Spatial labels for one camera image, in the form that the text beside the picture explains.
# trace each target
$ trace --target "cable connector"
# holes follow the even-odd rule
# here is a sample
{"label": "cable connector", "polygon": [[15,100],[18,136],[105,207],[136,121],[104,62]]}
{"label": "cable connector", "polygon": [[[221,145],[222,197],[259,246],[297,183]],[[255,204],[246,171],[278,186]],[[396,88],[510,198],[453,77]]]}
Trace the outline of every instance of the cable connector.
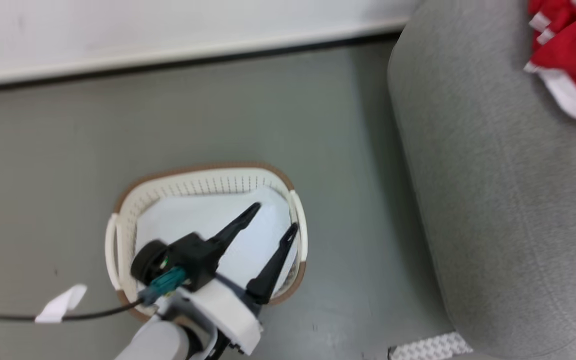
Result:
{"label": "cable connector", "polygon": [[146,306],[153,305],[157,299],[174,292],[186,281],[186,271],[180,267],[174,267],[163,275],[155,278],[146,289],[141,290],[137,296],[143,300]]}

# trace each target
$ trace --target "gray ottoman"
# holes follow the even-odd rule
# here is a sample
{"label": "gray ottoman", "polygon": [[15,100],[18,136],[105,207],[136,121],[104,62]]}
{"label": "gray ottoman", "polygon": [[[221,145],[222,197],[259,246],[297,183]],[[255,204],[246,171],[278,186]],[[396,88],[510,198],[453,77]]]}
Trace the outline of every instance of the gray ottoman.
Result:
{"label": "gray ottoman", "polygon": [[390,91],[443,300],[477,352],[576,360],[576,120],[522,71],[527,0],[428,0]]}

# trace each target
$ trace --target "baseboard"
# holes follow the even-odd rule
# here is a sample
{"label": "baseboard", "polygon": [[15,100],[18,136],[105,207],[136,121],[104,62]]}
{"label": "baseboard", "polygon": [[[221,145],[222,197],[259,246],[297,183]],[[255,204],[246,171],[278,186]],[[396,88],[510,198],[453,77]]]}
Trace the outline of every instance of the baseboard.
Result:
{"label": "baseboard", "polygon": [[254,41],[238,41],[194,48],[170,48],[115,57],[89,58],[50,66],[0,71],[0,89],[378,41],[382,37],[396,36],[407,21],[407,17],[393,18],[386,22],[373,23],[361,28],[330,29],[318,33],[269,37]]}

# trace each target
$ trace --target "laundry basket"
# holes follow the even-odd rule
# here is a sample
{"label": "laundry basket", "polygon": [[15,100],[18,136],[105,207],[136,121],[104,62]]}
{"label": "laundry basket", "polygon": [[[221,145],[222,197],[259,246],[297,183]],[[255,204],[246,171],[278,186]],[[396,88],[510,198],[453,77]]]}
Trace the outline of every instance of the laundry basket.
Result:
{"label": "laundry basket", "polygon": [[[193,166],[142,178],[122,194],[105,230],[105,264],[122,305],[137,300],[137,281],[130,274],[130,266],[135,257],[137,219],[151,205],[171,196],[240,194],[259,187],[270,187],[281,194],[290,207],[290,221],[299,224],[295,237],[297,256],[288,278],[272,296],[270,304],[289,298],[306,271],[308,234],[302,202],[293,183],[278,169],[260,162],[230,162]],[[141,321],[147,321],[155,311],[154,307],[140,305],[131,313]]]}

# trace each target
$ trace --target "gray floor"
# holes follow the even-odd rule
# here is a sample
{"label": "gray floor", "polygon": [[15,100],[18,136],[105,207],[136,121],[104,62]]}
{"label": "gray floor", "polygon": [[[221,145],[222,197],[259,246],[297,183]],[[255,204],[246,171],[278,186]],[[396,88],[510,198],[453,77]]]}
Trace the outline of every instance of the gray floor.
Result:
{"label": "gray floor", "polygon": [[[258,160],[293,180],[310,251],[299,291],[263,312],[253,360],[383,360],[450,331],[387,95],[393,45],[0,92],[0,312],[36,313],[75,283],[89,286],[79,311],[116,306],[103,235],[121,191]],[[110,360],[138,327],[0,325],[0,357]]]}

